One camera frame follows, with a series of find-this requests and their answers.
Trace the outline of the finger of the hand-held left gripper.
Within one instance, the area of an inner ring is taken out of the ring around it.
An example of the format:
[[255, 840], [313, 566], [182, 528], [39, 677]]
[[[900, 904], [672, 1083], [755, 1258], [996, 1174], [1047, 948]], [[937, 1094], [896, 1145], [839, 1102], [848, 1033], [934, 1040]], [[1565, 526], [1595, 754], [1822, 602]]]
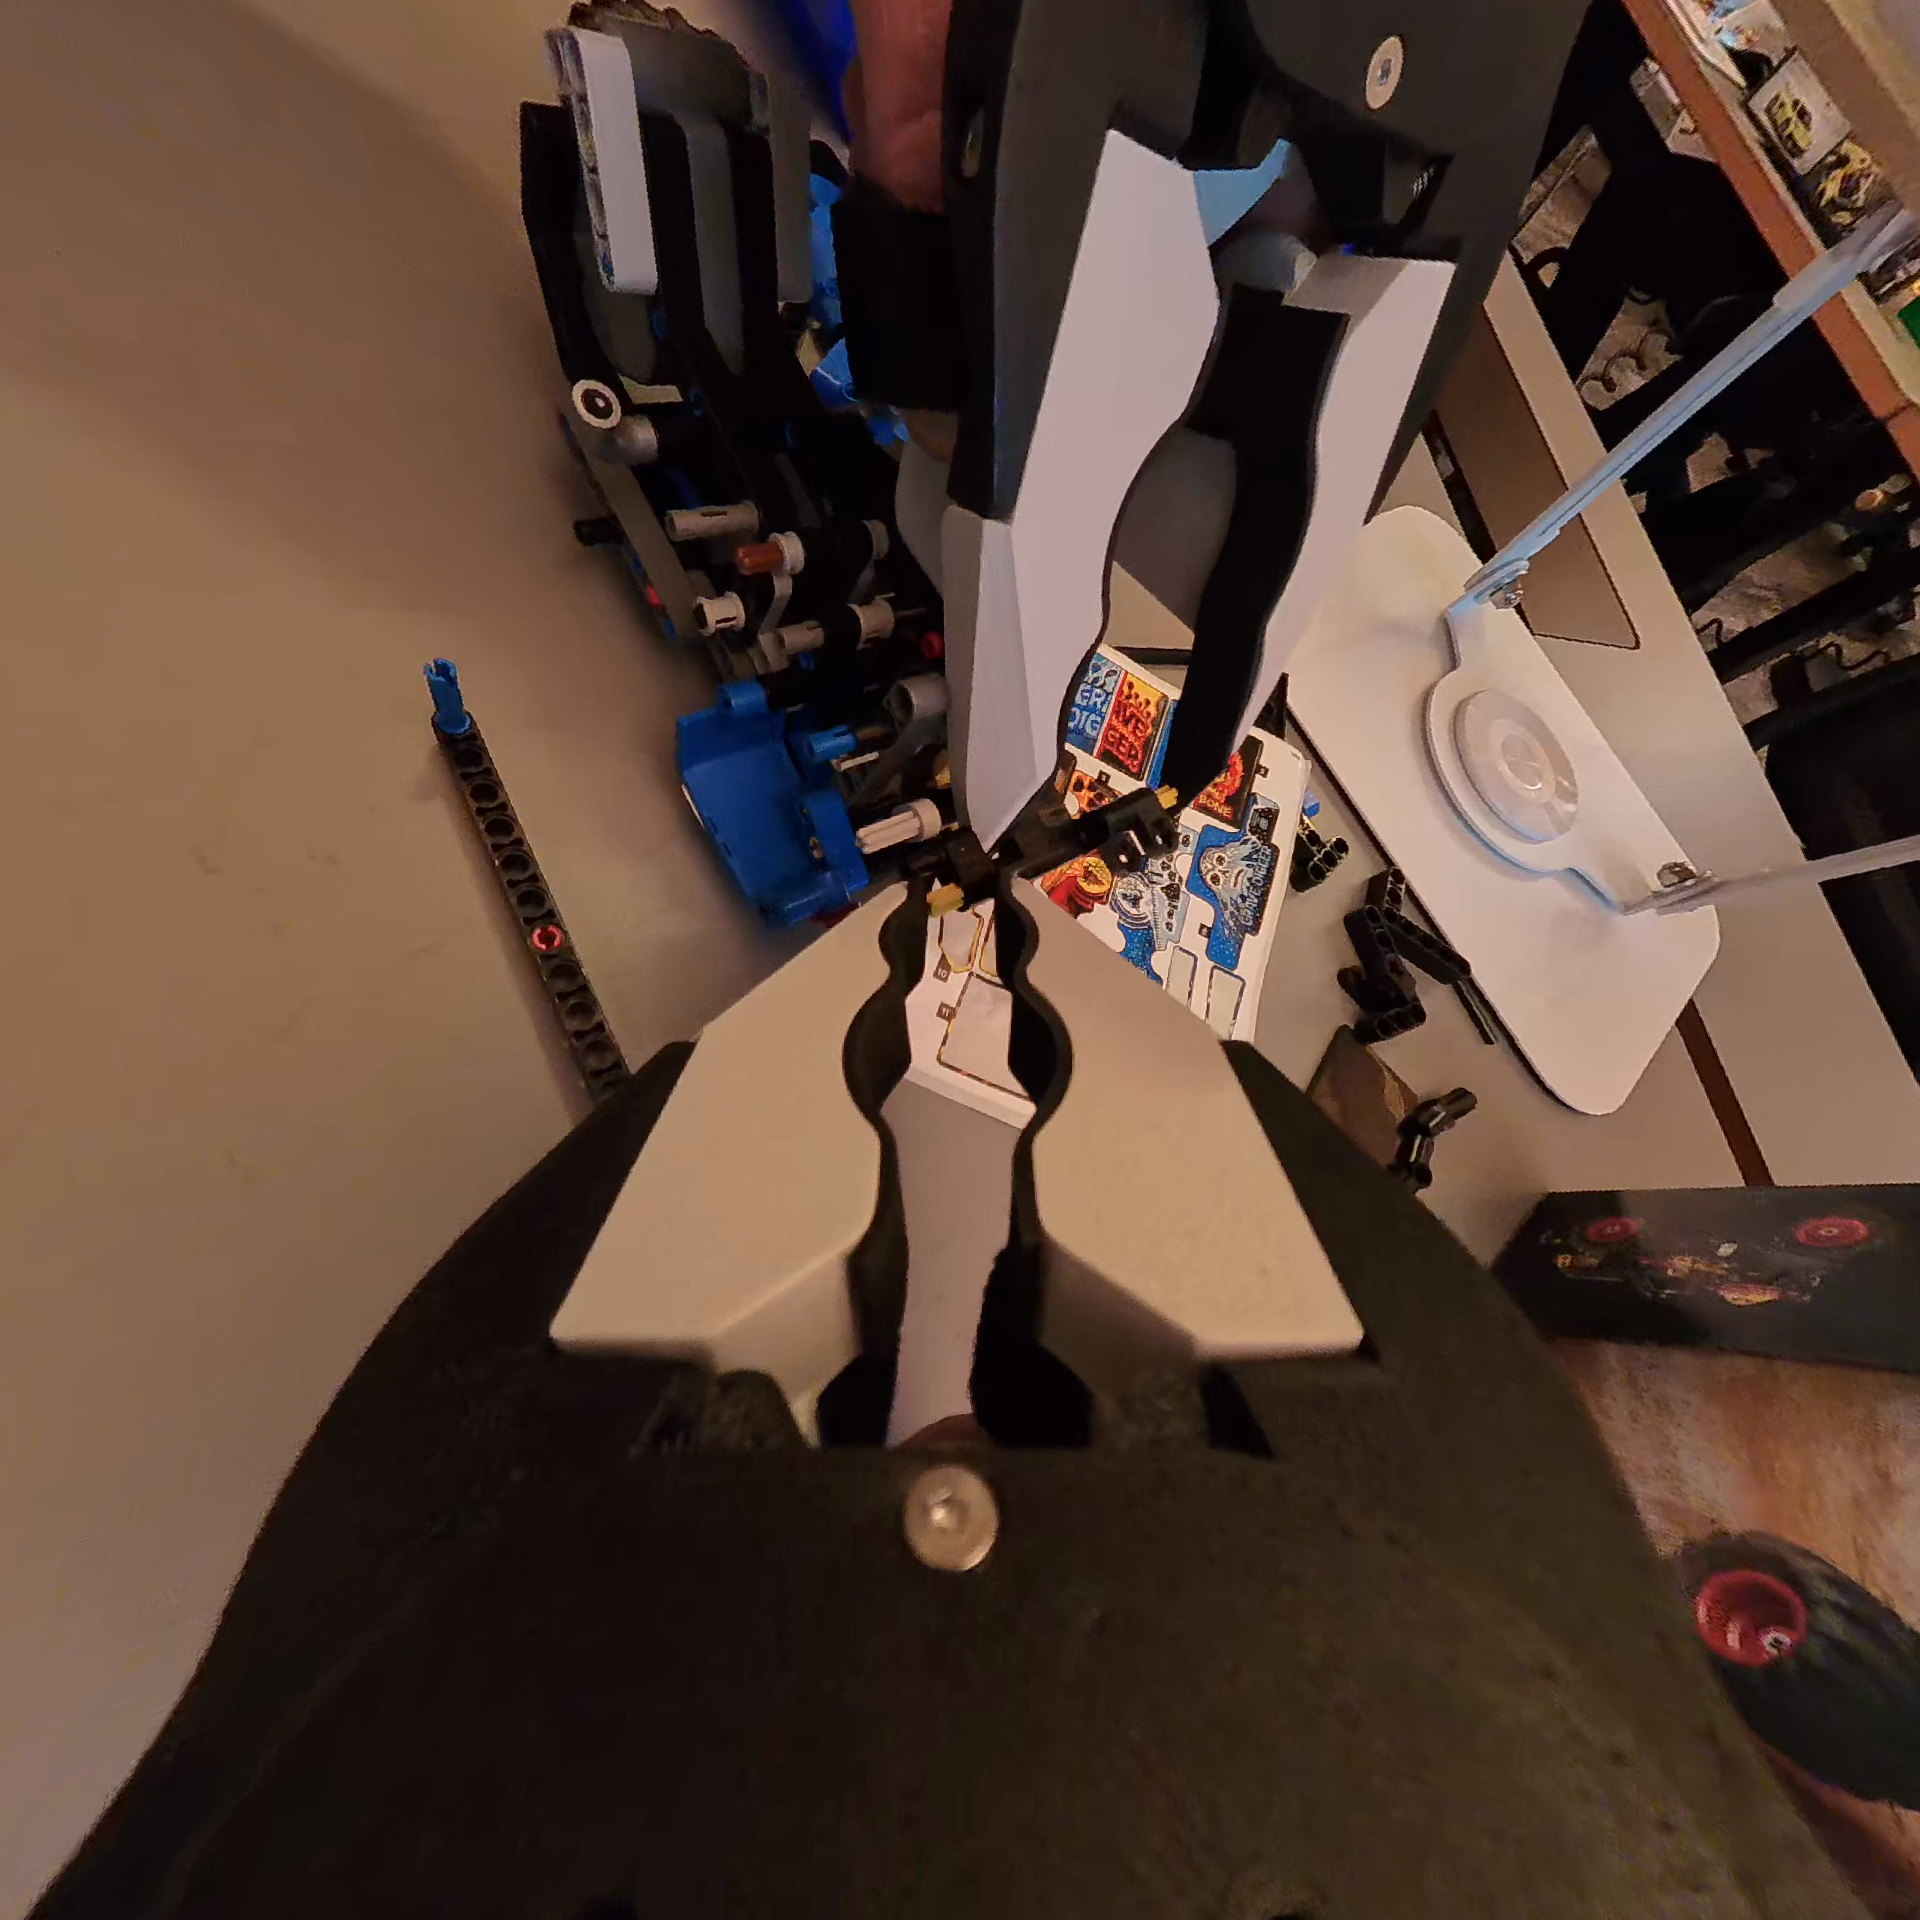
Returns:
[[1235, 489], [1166, 733], [1183, 795], [1226, 766], [1371, 517], [1448, 288], [1448, 261], [1335, 250], [1289, 292], [1224, 292], [1184, 418]]
[[1184, 414], [1216, 323], [1195, 180], [1124, 130], [1100, 143], [1017, 496], [942, 511], [955, 817], [991, 850], [1040, 791], [1106, 620], [1119, 509]]

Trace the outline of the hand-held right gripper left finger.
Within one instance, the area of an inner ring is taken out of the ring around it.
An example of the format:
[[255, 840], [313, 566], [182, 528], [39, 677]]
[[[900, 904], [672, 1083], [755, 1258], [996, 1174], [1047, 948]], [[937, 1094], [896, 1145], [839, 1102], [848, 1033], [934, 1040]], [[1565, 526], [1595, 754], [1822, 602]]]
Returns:
[[550, 1343], [781, 1387], [809, 1442], [884, 1435], [904, 1311], [896, 1145], [921, 888], [818, 935], [692, 1040]]

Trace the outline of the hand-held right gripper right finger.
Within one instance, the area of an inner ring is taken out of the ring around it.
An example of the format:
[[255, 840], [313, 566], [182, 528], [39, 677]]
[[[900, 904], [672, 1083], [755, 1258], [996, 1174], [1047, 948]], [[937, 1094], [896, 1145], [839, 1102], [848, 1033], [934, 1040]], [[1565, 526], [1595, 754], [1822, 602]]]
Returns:
[[1346, 1362], [1361, 1320], [1236, 1073], [1249, 1062], [1029, 878], [996, 901], [1031, 1100], [976, 1330], [996, 1442], [1088, 1442], [1137, 1398]]

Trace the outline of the long black holed beam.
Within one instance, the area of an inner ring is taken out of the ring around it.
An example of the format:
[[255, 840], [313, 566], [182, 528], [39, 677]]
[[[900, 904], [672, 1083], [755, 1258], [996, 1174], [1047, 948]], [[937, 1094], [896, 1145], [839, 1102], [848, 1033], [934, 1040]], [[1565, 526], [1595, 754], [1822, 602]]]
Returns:
[[433, 742], [449, 788], [462, 802], [473, 842], [494, 873], [499, 901], [516, 935], [516, 951], [523, 951], [526, 962], [533, 965], [543, 1005], [550, 1016], [563, 1059], [588, 1100], [604, 1107], [634, 1070], [628, 1069], [600, 996], [588, 980], [543, 861], [526, 840], [494, 752], [476, 722], [462, 739], [441, 739], [433, 730]]

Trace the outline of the black yellow axle subassembly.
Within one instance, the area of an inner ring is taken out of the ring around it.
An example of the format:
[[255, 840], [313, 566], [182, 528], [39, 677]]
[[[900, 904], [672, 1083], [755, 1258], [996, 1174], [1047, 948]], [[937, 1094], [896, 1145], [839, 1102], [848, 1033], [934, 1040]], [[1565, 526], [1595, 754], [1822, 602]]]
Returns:
[[921, 880], [930, 901], [942, 898], [941, 911], [953, 911], [1000, 898], [1012, 878], [1038, 880], [1074, 860], [1100, 860], [1112, 876], [1131, 876], [1149, 860], [1171, 854], [1176, 840], [1171, 788], [1102, 791], [1097, 807], [1074, 813], [1064, 791], [1047, 780], [1000, 837], [949, 823], [900, 854], [900, 876]]

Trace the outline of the black blue toy car chassis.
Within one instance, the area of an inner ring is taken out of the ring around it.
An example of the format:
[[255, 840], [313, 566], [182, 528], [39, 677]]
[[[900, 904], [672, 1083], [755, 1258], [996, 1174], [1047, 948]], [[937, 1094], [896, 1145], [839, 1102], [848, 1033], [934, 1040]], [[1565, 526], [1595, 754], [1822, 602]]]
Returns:
[[708, 661], [695, 823], [762, 925], [941, 868], [942, 604], [896, 526], [904, 418], [859, 391], [809, 99], [670, 2], [567, 2], [520, 104], [520, 217], [574, 520]]

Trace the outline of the grey desk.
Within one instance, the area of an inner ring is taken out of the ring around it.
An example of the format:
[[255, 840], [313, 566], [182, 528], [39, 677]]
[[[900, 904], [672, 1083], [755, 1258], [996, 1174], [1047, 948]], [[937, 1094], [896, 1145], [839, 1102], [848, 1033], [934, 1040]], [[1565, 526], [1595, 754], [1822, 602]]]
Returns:
[[560, 13], [4, 2], [4, 1916], [1867, 1916], [1556, 1357], [1265, 1063], [1359, 1357], [907, 1454], [547, 1340], [770, 962], [560, 528]]

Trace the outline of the person's left hand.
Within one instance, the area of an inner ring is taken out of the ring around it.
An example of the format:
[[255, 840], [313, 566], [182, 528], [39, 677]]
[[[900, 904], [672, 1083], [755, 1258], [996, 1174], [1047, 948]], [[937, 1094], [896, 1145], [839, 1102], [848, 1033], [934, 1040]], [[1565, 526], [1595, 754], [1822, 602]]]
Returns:
[[844, 115], [856, 172], [890, 203], [942, 213], [949, 2], [852, 2]]

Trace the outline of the colourful sticker sheet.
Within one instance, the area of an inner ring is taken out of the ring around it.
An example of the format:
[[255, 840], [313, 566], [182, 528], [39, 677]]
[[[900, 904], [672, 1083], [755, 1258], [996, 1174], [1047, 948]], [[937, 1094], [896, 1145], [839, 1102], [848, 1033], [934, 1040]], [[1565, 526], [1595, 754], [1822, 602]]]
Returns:
[[[1055, 769], [1072, 820], [1163, 777], [1176, 706], [1179, 693], [1151, 672], [1151, 658], [1106, 647], [1089, 653]], [[1129, 876], [1084, 852], [1044, 868], [1038, 888], [1216, 1039], [1249, 1040], [1306, 795], [1306, 758], [1275, 730], [1249, 728], [1179, 813], [1167, 852]], [[925, 973], [904, 1005], [907, 1079], [1022, 1125], [1031, 1100], [1010, 1069], [1012, 1010], [1000, 976], [996, 901], [934, 918]]]

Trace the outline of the wooden shelf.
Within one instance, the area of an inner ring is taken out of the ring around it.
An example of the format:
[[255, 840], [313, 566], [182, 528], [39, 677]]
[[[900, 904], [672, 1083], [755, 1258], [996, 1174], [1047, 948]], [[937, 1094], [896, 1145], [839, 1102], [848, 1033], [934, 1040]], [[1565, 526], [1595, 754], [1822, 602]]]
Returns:
[[[1813, 228], [1790, 181], [1773, 165], [1764, 132], [1742, 110], [1738, 80], [1700, 56], [1697, 36], [1669, 2], [1622, 2], [1622, 11], [1779, 267], [1790, 273], [1801, 271], [1829, 241]], [[1915, 408], [1915, 345], [1903, 325], [1879, 314], [1861, 279], [1835, 292], [1814, 323], [1879, 420]]]

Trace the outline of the white book stand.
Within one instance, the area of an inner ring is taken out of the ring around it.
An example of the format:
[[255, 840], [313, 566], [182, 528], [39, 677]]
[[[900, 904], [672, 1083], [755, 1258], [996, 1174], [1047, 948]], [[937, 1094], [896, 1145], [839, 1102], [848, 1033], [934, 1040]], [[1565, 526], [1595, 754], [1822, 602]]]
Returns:
[[[1523, 583], [1520, 683], [1556, 678], [1669, 830], [1669, 860], [1721, 878], [1801, 865], [1759, 758], [1718, 684], [1689, 615], [1627, 492], [1599, 492], [1553, 553], [1591, 553], [1578, 611], [1611, 615], [1630, 647], [1540, 608]], [[1642, 1079], [1695, 990], [1725, 1069], [1805, 1069], [1796, 1090], [1837, 1098], [1912, 1078], [1814, 880], [1718, 898], [1670, 918], [1627, 918], [1572, 876], [1528, 876], [1486, 850], [1425, 754], [1425, 693], [1453, 666], [1442, 604], [1476, 568], [1456, 528], [1416, 506], [1384, 509], [1342, 554], [1289, 661], [1294, 715], [1312, 758], [1398, 860], [1412, 894], [1467, 952], [1537, 1079], [1578, 1113], [1611, 1113]]]

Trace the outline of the toy box with yellow car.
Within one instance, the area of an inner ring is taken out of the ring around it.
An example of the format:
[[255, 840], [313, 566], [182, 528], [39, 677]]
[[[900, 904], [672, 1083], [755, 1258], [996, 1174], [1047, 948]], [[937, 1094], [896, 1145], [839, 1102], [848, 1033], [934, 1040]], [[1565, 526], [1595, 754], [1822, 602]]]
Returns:
[[1742, 110], [1826, 245], [1893, 199], [1890, 180], [1801, 51], [1751, 89]]

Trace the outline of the black toy set box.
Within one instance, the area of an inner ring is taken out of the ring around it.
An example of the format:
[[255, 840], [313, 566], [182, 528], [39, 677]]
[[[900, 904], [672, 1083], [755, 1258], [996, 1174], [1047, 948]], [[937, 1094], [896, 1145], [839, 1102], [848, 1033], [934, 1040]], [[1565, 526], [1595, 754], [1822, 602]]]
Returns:
[[1915, 1916], [1915, 1189], [1595, 1189], [1495, 1277], [1544, 1331], [1764, 1760]]

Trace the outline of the black holed frame pieces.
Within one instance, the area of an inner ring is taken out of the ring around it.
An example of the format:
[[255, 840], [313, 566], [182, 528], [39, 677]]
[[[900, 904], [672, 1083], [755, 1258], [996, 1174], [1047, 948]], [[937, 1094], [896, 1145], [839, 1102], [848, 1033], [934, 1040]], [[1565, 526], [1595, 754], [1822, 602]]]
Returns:
[[1498, 1029], [1469, 959], [1412, 906], [1404, 873], [1387, 865], [1368, 878], [1361, 904], [1342, 918], [1350, 962], [1335, 984], [1350, 1001], [1350, 1039], [1384, 1045], [1420, 1029], [1425, 1021], [1420, 980], [1425, 980], [1453, 993], [1481, 1045], [1495, 1045]]

